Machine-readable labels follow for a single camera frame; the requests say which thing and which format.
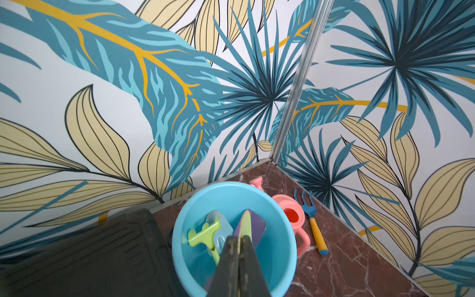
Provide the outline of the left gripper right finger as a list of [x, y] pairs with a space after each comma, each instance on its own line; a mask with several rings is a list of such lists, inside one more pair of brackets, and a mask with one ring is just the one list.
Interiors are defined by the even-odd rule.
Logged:
[[250, 237], [242, 237], [239, 254], [240, 297], [271, 297]]

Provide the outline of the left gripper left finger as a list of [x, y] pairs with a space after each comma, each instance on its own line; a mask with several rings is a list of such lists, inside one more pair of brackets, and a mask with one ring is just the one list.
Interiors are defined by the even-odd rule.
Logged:
[[208, 297], [237, 297], [239, 278], [239, 240], [226, 239], [220, 262], [210, 283]]

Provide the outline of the light blue plastic bucket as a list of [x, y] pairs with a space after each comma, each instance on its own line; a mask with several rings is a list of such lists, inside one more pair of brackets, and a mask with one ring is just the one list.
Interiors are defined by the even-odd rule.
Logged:
[[175, 271], [185, 291], [192, 297], [204, 297], [205, 284], [216, 265], [203, 244], [188, 243], [191, 229], [201, 231], [207, 215], [219, 210], [233, 228], [250, 209], [263, 219], [266, 231], [256, 253], [267, 287], [272, 296], [283, 297], [296, 271], [297, 247], [293, 229], [282, 208], [263, 190], [240, 182], [222, 182], [196, 192], [183, 206], [175, 221], [172, 256]]

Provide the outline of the light blue toy trowel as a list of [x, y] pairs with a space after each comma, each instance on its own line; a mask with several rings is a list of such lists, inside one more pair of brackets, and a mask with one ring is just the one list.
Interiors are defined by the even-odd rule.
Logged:
[[216, 219], [219, 219], [220, 228], [214, 233], [214, 245], [215, 251], [221, 254], [227, 237], [232, 236], [234, 230], [225, 216], [219, 210], [211, 211], [206, 217], [206, 222], [211, 225], [215, 223]]

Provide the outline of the green toy rake wooden handle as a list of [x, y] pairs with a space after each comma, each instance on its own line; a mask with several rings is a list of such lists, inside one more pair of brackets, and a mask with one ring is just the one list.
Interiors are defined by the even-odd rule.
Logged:
[[197, 233], [194, 229], [191, 229], [188, 233], [188, 243], [190, 246], [195, 247], [199, 244], [205, 245], [213, 257], [216, 266], [220, 262], [219, 252], [216, 250], [216, 244], [214, 241], [214, 234], [221, 228], [220, 219], [216, 218], [213, 224], [204, 223], [202, 231]]

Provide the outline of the purple toy shovel pink handle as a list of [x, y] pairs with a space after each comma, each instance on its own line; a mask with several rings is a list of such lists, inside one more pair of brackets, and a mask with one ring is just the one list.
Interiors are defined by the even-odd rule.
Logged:
[[251, 209], [246, 209], [243, 212], [243, 214], [241, 215], [241, 218], [239, 219], [239, 223], [237, 224], [237, 227], [234, 230], [233, 236], [239, 235], [239, 232], [241, 231], [241, 220], [244, 218], [244, 214], [246, 212], [248, 212], [251, 217], [252, 245], [253, 245], [253, 248], [256, 249], [259, 243], [261, 242], [263, 234], [266, 231], [267, 224], [260, 216], [258, 216]]

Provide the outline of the pink toy watering can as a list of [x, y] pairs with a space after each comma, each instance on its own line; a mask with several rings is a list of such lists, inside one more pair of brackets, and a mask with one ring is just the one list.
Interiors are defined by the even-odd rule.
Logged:
[[303, 209], [288, 195], [270, 196], [263, 191], [262, 178], [253, 179], [247, 187], [252, 193], [249, 208], [267, 224], [258, 250], [273, 257], [297, 258], [310, 248], [310, 237], [304, 231]]

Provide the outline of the blue toy fork yellow handle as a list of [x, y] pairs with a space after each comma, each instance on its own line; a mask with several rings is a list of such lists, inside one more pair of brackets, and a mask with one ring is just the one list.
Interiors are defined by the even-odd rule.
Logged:
[[306, 199], [306, 192], [303, 191], [301, 194], [302, 204], [301, 207], [304, 213], [309, 217], [309, 223], [314, 235], [315, 244], [317, 249], [322, 256], [329, 254], [329, 249], [326, 245], [322, 232], [316, 222], [315, 215], [317, 214], [317, 208], [315, 206], [314, 200], [312, 198], [312, 192], [308, 194], [308, 199]]

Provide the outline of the green toy shovel wooden handle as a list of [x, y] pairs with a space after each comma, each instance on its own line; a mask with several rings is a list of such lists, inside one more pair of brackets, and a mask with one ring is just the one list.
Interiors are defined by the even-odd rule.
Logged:
[[239, 223], [239, 231], [237, 233], [237, 237], [239, 239], [248, 236], [252, 238], [252, 218], [250, 210], [245, 210], [242, 214], [240, 223]]

